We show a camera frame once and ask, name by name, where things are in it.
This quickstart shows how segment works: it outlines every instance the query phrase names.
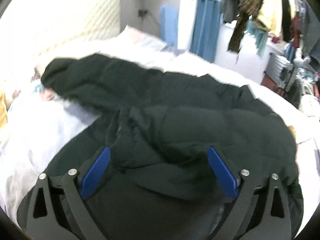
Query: black jacket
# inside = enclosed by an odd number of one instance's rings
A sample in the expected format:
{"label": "black jacket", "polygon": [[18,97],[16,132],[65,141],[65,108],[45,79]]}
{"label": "black jacket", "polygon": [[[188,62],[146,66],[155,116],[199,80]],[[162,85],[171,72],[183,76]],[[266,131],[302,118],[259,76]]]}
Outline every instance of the black jacket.
{"label": "black jacket", "polygon": [[[217,206],[230,202],[208,165],[210,146],[239,171],[266,178],[277,173],[289,196],[292,234],[299,229],[303,199],[295,141],[248,87],[221,84],[208,75],[145,70],[102,55],[55,59],[41,81],[102,113],[45,172],[63,175],[108,146],[111,163],[86,204],[112,239],[206,239]],[[29,196],[18,210],[23,228]]]}

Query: quilted headboard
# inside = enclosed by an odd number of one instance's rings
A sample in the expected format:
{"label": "quilted headboard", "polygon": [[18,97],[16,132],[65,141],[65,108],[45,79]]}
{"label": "quilted headboard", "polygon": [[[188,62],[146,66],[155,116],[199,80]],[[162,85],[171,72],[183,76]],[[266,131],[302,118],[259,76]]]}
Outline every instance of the quilted headboard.
{"label": "quilted headboard", "polygon": [[0,88],[6,101],[30,82],[31,60],[74,39],[106,40],[119,33],[120,0],[12,0],[0,19]]}

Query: yellow fabric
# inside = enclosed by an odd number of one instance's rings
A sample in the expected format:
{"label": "yellow fabric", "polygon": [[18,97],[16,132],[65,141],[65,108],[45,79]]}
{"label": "yellow fabric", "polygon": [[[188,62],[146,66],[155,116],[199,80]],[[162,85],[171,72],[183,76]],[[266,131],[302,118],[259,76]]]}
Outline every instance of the yellow fabric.
{"label": "yellow fabric", "polygon": [[0,128],[7,123],[7,108],[4,103],[4,93],[0,90]]}
{"label": "yellow fabric", "polygon": [[263,0],[257,19],[273,36],[279,37],[282,28],[282,0]]}
{"label": "yellow fabric", "polygon": [[293,18],[296,15],[296,12],[297,12],[296,1],[295,0],[289,0],[289,4],[290,4],[290,7],[291,7],[291,20],[293,20]]}

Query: white blanket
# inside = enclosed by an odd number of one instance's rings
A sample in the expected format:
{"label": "white blanket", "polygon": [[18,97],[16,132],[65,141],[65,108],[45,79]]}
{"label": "white blanket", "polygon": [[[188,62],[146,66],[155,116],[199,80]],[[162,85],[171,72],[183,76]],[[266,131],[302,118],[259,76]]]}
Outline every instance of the white blanket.
{"label": "white blanket", "polygon": [[[119,37],[111,39],[109,41],[92,41],[86,43],[76,42],[66,45],[64,49],[52,51],[50,55],[47,55],[47,57],[43,57],[42,59],[40,59],[39,66],[42,66],[42,71],[44,71],[44,67],[54,57],[60,56],[81,58],[95,52],[100,52],[101,54],[106,54],[111,57],[118,57],[121,59],[136,62],[144,68],[157,68],[162,71],[182,72],[196,76],[202,76],[208,73],[222,83],[233,84],[236,86],[249,85],[252,93],[256,98],[260,98],[276,113],[278,113],[287,126],[293,125],[295,127],[295,130],[297,132],[297,143],[302,143],[312,138],[312,133],[310,132],[310,127],[308,126],[308,118],[297,109],[295,109],[286,100],[281,98],[279,95],[273,93],[271,90],[265,87],[262,87],[250,80],[245,79],[238,73],[223,69],[215,64],[210,64],[202,60],[198,56],[188,52],[175,57],[171,53],[155,52],[151,49],[140,48],[139,46],[124,42],[124,39]],[[11,167],[10,169],[4,169],[4,172],[1,174],[2,181],[0,181],[0,191],[3,191],[5,193],[5,208],[13,221],[16,221],[16,211],[21,199],[35,184],[36,177],[46,168],[49,161],[63,146],[62,144],[66,144],[68,140],[81,132],[81,130],[83,130],[86,125],[88,125],[88,122],[86,122],[86,124],[78,123],[75,126],[76,131],[71,131],[75,128],[68,128],[68,126],[63,125],[63,122],[57,120],[59,119],[59,117],[56,114],[53,114],[53,111],[50,110],[50,107],[48,107],[46,111],[51,111],[52,115],[54,116],[54,122],[58,122],[60,124],[54,124],[55,131],[58,134],[67,133],[69,137],[65,137],[65,140],[63,142],[60,142],[61,145],[59,147],[56,146],[55,143],[57,142],[54,141],[51,147],[56,148],[53,151],[49,148],[42,148],[40,147],[40,145],[37,145],[36,142],[38,141],[35,141],[35,136],[31,133],[28,133],[27,135],[28,137],[30,137],[30,140],[34,141],[33,144],[28,143],[28,149],[14,148],[14,150],[10,150],[10,155],[5,154],[6,158],[8,159],[3,159],[2,161],[0,159],[0,171],[5,168],[8,163],[13,163],[12,165],[9,165]],[[27,131],[30,125],[30,123],[24,124],[24,131]],[[26,134],[18,131],[16,132],[17,139],[15,139],[15,141],[19,141],[20,144],[21,142],[27,143]],[[49,156],[46,156],[48,150],[51,150],[51,152]],[[310,217],[317,208],[317,204],[319,203],[318,193],[320,191],[320,180],[318,175],[316,174],[315,154],[314,151],[312,151],[309,147],[305,147],[305,149],[301,147],[299,149],[297,153],[297,164],[300,169],[299,178],[305,201],[305,215],[303,218],[303,225],[301,226],[302,229],[309,221]]]}

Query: bed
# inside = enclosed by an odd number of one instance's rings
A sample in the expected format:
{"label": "bed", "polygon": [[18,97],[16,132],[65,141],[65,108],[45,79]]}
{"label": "bed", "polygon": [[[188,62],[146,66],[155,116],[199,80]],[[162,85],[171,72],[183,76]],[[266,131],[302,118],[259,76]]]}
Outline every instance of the bed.
{"label": "bed", "polygon": [[[33,82],[37,80],[54,58],[82,58],[100,53],[136,62],[143,68],[195,76],[209,74],[222,83],[239,87],[248,85],[256,98],[260,98],[269,105],[282,117],[285,124],[293,126],[296,132],[298,145],[296,162],[304,196],[301,231],[316,210],[320,196],[320,179],[314,143],[319,141],[319,138],[316,137],[314,132],[316,128],[310,120],[279,95],[245,79],[236,72],[210,64],[190,52],[177,50],[158,38],[130,27],[118,35],[119,0],[103,1],[104,6],[108,5],[104,12],[116,15],[113,20],[107,21],[108,24],[99,25],[101,19],[94,18],[94,21],[89,24],[88,32],[72,32],[71,35],[65,32],[58,39],[50,36],[48,44],[36,46],[37,49],[32,52],[26,50],[17,61],[10,61],[10,57],[2,59],[3,64],[10,65],[8,68],[10,71],[2,75],[0,85],[7,97],[7,107],[12,106],[8,112],[8,123],[0,130],[0,206],[8,216],[17,223],[17,208],[22,198],[35,185],[38,176],[55,154],[98,116],[97,113],[84,110],[79,105],[63,101],[58,97],[53,100],[43,100],[41,97],[43,91],[40,90],[30,90],[24,95],[22,92],[30,89],[30,80]],[[1,19],[0,25],[7,24],[8,19],[10,19],[10,13]],[[16,96],[19,100],[22,96],[24,97],[22,103],[12,104]]]}

